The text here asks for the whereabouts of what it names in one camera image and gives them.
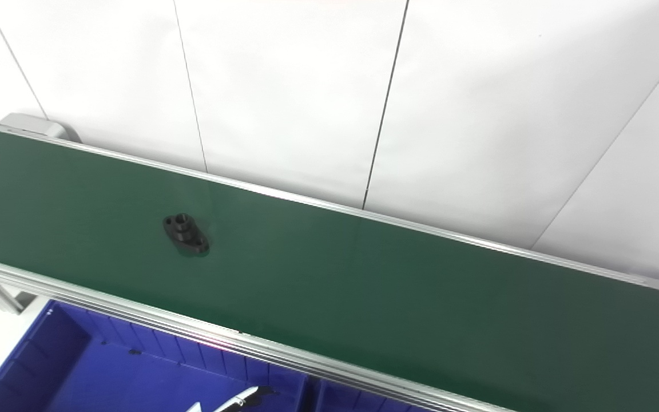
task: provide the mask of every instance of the conveyor leg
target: conveyor leg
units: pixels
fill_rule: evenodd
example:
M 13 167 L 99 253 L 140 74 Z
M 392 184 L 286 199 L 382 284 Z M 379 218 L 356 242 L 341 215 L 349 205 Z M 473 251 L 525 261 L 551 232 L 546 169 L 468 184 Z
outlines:
M 23 292 L 15 298 L 0 285 L 0 310 L 19 315 L 32 301 L 30 297 L 29 293 Z

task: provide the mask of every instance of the blue plastic bin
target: blue plastic bin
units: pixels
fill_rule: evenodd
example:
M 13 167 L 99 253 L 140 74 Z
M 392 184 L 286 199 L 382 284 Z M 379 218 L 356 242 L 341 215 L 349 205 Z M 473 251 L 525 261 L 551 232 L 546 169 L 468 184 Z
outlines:
M 0 368 L 0 412 L 423 412 L 400 402 L 65 303 L 49 302 Z

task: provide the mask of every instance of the panel seam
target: panel seam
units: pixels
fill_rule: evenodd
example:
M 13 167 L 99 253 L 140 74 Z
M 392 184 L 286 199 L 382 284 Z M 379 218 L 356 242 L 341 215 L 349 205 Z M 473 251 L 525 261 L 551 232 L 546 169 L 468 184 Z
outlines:
M 549 223 L 546 224 L 546 227 L 543 228 L 543 230 L 541 231 L 541 234 L 538 235 L 538 237 L 536 237 L 536 240 L 533 242 L 533 245 L 530 246 L 531 250 L 535 249 L 535 246 L 538 245 L 539 241 L 541 241 L 543 235 L 546 234 L 547 230 L 549 230 L 549 228 L 551 227 L 553 222 L 556 221 L 556 219 L 561 214 L 563 209 L 566 208 L 566 205 L 568 205 L 571 202 L 571 199 L 573 198 L 574 195 L 576 195 L 576 192 L 578 192 L 578 190 L 581 188 L 581 186 L 583 186 L 583 183 L 586 182 L 586 179 L 589 178 L 589 175 L 591 175 L 591 173 L 594 172 L 594 169 L 596 169 L 596 167 L 599 166 L 599 163 L 602 161 L 602 159 L 604 159 L 604 156 L 606 156 L 606 154 L 609 152 L 609 149 L 611 149 L 612 146 L 614 146 L 615 141 L 617 141 L 617 139 L 620 138 L 620 136 L 622 136 L 622 133 L 624 133 L 624 131 L 627 130 L 627 127 L 632 122 L 632 119 L 634 119 L 635 116 L 640 112 L 642 107 L 645 105 L 645 103 L 648 101 L 649 97 L 657 89 L 658 86 L 659 86 L 659 79 L 654 84 L 654 86 L 652 86 L 652 88 L 650 89 L 648 95 L 645 96 L 645 98 L 642 100 L 642 102 L 640 102 L 640 105 L 637 107 L 637 109 L 635 109 L 635 112 L 632 114 L 632 116 L 630 116 L 629 120 L 627 120 L 627 122 L 625 122 L 625 125 L 622 126 L 619 133 L 617 133 L 617 135 L 614 136 L 612 141 L 609 143 L 609 146 L 607 146 L 606 149 L 604 149 L 604 151 L 602 151 L 601 156 L 599 156 L 597 161 L 594 162 L 594 165 L 589 169 L 589 171 L 586 173 L 586 175 L 583 176 L 583 179 L 581 179 L 581 182 L 579 182 L 578 185 L 576 185 L 576 188 L 571 192 L 571 195 L 569 195 L 568 198 L 564 201 L 564 203 L 558 209 L 558 211 L 556 212 L 554 217 L 551 219 L 551 221 L 549 221 Z
M 177 13 L 177 2 L 172 0 L 172 5 L 174 6 L 174 18 L 177 22 L 177 32 L 180 34 L 180 47 L 182 49 L 182 58 L 185 60 L 185 73 L 188 76 L 188 87 L 190 88 L 190 99 L 193 104 L 193 114 L 194 114 L 194 124 L 197 126 L 197 137 L 200 141 L 200 151 L 202 151 L 202 161 L 205 166 L 205 172 L 207 173 L 207 155 L 205 154 L 205 146 L 202 141 L 202 133 L 200 131 L 200 120 L 197 117 L 197 105 L 194 104 L 194 91 L 192 87 L 192 79 L 190 78 L 190 65 L 188 65 L 188 55 L 185 52 L 185 40 L 182 38 L 182 28 L 180 26 L 180 15 Z
M 39 106 L 40 112 L 42 112 L 42 115 L 45 116 L 45 119 L 50 120 L 50 117 L 47 116 L 47 112 L 45 112 L 44 107 L 42 107 L 42 104 L 39 101 L 39 98 L 37 98 L 37 94 L 34 93 L 34 89 L 32 88 L 32 84 L 29 82 L 29 79 L 27 78 L 27 75 L 24 74 L 24 70 L 22 69 L 22 65 L 19 64 L 19 60 L 17 60 L 17 57 L 14 54 L 14 50 L 11 49 L 11 45 L 7 41 L 7 37 L 5 36 L 5 32 L 2 31 L 1 26 L 0 26 L 0 36 L 2 36 L 2 40 L 5 42 L 5 45 L 7 45 L 7 50 L 9 50 L 11 58 L 14 60 L 15 64 L 17 65 L 17 68 L 19 69 L 19 73 L 22 74 L 22 77 L 24 78 L 24 82 L 27 83 L 27 87 L 29 88 L 29 92 L 32 93 L 32 97 L 34 97 L 34 101 L 37 102 L 37 105 Z
M 376 144 L 373 149 L 373 158 L 371 159 L 371 169 L 368 172 L 368 183 L 366 184 L 366 192 L 363 196 L 363 206 L 360 209 L 366 209 L 366 202 L 368 201 L 368 191 L 371 188 L 371 178 L 373 177 L 373 167 L 375 166 L 376 154 L 378 154 L 378 143 L 380 143 L 380 134 L 383 130 L 383 120 L 385 119 L 385 110 L 388 107 L 388 96 L 390 96 L 390 86 L 393 83 L 393 73 L 395 73 L 395 63 L 398 61 L 398 50 L 400 50 L 400 39 L 403 37 L 403 27 L 406 25 L 406 14 L 408 14 L 408 3 L 410 0 L 406 0 L 406 5 L 403 8 L 403 18 L 400 20 L 400 30 L 398 32 L 398 42 L 395 44 L 395 54 L 393 55 L 393 65 L 390 68 L 390 77 L 388 78 L 388 88 L 385 92 L 385 101 L 383 102 L 383 111 L 380 115 L 380 124 L 378 125 L 378 135 L 376 136 Z

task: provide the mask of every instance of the green belt surface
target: green belt surface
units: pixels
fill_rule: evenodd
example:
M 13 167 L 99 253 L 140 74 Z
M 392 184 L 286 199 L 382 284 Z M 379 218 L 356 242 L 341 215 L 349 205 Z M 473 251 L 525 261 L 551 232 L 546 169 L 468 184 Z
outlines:
M 520 412 L 659 412 L 659 290 L 6 133 L 0 263 Z

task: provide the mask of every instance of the blue storage bin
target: blue storage bin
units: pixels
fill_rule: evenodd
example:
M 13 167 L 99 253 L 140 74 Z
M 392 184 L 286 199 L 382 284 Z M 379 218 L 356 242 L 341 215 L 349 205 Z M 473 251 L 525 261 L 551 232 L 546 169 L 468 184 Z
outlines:
M 251 412 L 300 412 L 308 376 L 50 302 L 0 368 L 0 412 L 210 412 L 268 385 Z

